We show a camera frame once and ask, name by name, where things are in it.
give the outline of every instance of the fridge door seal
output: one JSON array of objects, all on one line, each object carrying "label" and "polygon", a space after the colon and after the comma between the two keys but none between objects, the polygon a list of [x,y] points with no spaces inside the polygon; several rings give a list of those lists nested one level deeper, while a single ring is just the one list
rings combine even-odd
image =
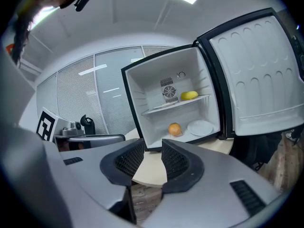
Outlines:
[{"label": "fridge door seal", "polygon": [[206,62],[206,66],[209,70],[210,73],[210,77],[212,80],[212,83],[214,85],[214,91],[215,91],[215,95],[217,98],[217,102],[218,102],[218,114],[220,117],[219,123],[220,123],[220,132],[218,133],[218,139],[220,140],[225,140],[227,139],[227,126],[226,126],[226,113],[225,113],[225,107],[224,107],[224,100],[223,100],[223,94],[220,88],[220,83],[219,83],[219,78],[217,77],[217,73],[215,68],[212,66],[212,61],[210,60],[206,50],[200,45],[200,43],[196,43],[197,40],[194,41],[194,43],[192,44],[194,47],[197,47],[205,62]]},{"label": "fridge door seal", "polygon": [[268,17],[268,16],[274,16],[277,19],[277,21],[279,22],[279,24],[281,25],[281,27],[283,28],[283,30],[284,30],[285,34],[287,35],[288,40],[291,44],[293,53],[295,54],[295,57],[296,57],[298,68],[300,70],[301,61],[300,61],[300,58],[297,57],[297,52],[294,47],[294,44],[291,41],[289,33],[287,32],[287,29],[285,28],[284,24],[281,22],[281,20],[277,16],[276,12],[273,10],[273,8],[262,9],[262,10],[258,10],[258,11],[237,17],[235,19],[232,19],[226,23],[223,23],[223,24],[209,30],[208,32],[204,33],[203,35],[201,35],[197,38],[197,41],[201,44],[203,49],[206,51],[205,56],[208,58],[208,60],[206,60],[206,59],[205,60],[206,60],[206,62],[209,62],[210,65],[212,65],[214,67],[214,72],[217,76],[217,81],[219,82],[220,96],[221,96],[220,99],[223,100],[223,102],[222,102],[223,103],[223,114],[224,114],[224,118],[225,118],[225,122],[224,122],[225,130],[223,132],[224,137],[233,138],[233,137],[236,137],[237,135],[234,131],[235,129],[233,126],[232,102],[231,102],[230,93],[228,90],[228,83],[226,81],[222,65],[219,61],[218,56],[216,55],[215,50],[213,49],[213,46],[211,45],[210,40],[235,27],[238,27],[245,23],[249,23],[254,20],[261,19],[261,18]]}]

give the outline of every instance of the white plate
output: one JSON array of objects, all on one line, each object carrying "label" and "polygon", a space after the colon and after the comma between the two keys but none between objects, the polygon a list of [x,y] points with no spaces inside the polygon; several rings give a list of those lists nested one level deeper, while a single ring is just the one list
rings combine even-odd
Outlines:
[{"label": "white plate", "polygon": [[165,103],[165,104],[162,104],[160,106],[156,106],[156,107],[153,107],[153,109],[162,109],[162,108],[165,108],[165,107],[168,107],[170,105],[174,105],[175,103],[178,103],[178,101],[174,101],[174,102],[170,102],[170,103]]},{"label": "white plate", "polygon": [[205,136],[212,132],[213,125],[203,120],[197,120],[189,123],[187,129],[193,135]]}]

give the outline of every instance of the floor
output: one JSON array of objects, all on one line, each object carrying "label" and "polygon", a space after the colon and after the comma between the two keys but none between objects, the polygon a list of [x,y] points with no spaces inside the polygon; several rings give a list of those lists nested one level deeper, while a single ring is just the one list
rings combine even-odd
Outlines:
[{"label": "floor", "polygon": [[[277,150],[270,161],[259,169],[258,173],[273,184],[279,192],[283,193],[295,185],[303,166],[304,132],[296,145],[293,145],[283,133]],[[138,225],[141,225],[156,209],[161,201],[161,193],[160,188],[146,187],[140,184],[132,186],[132,198]]]}]

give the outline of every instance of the window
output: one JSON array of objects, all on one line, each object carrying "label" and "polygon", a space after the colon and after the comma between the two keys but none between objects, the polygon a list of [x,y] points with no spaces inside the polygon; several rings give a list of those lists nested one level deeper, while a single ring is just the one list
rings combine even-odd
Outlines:
[{"label": "window", "polygon": [[52,75],[42,84],[37,86],[37,112],[41,115],[42,108],[45,107],[49,111],[58,114],[56,99],[56,74]]},{"label": "window", "polygon": [[58,72],[57,100],[59,115],[70,121],[78,121],[86,114],[94,120],[96,134],[107,134],[95,88],[94,58],[73,63]]},{"label": "window", "polygon": [[126,48],[96,55],[96,83],[104,119],[110,134],[126,134],[135,123],[124,89],[121,69],[132,59],[143,58],[141,47]]}]

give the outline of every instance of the wooden table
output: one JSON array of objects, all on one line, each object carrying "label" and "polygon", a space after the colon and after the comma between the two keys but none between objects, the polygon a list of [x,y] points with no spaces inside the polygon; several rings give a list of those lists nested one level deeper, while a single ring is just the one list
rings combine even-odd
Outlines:
[{"label": "wooden table", "polygon": [[[125,135],[126,140],[139,138],[137,129],[133,129]],[[195,145],[201,148],[229,154],[234,139],[219,140],[212,138],[204,142],[198,142]],[[166,169],[162,163],[160,152],[145,152],[144,158],[137,172],[133,177],[133,181],[148,186],[161,188],[167,182]]]}]

